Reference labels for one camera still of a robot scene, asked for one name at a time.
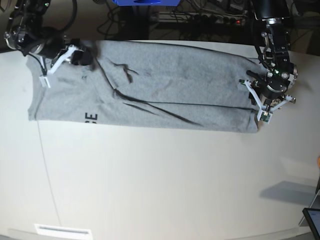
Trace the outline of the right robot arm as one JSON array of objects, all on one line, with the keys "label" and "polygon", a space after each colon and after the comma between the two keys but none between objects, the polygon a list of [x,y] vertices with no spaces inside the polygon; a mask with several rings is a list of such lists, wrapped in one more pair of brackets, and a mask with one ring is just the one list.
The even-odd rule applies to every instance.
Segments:
[{"label": "right robot arm", "polygon": [[70,20],[62,29],[43,26],[43,16],[50,5],[50,0],[18,0],[3,35],[10,49],[36,60],[41,71],[40,83],[47,88],[51,87],[49,76],[63,63],[90,66],[94,60],[91,50],[80,39],[66,36],[76,20],[77,1],[72,1]]}]

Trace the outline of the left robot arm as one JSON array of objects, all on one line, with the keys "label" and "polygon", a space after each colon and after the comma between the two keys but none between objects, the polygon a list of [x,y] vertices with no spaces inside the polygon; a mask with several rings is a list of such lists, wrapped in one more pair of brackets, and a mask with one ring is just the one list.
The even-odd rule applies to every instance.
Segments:
[{"label": "left robot arm", "polygon": [[287,91],[295,84],[298,69],[290,60],[290,37],[282,22],[290,17],[290,11],[284,0],[252,0],[250,3],[255,17],[251,26],[265,25],[261,32],[264,48],[261,49],[257,41],[253,43],[266,74],[248,70],[246,73],[251,79],[240,80],[240,83],[249,91],[252,104],[258,106],[256,119],[270,123],[276,110],[296,102]]}]

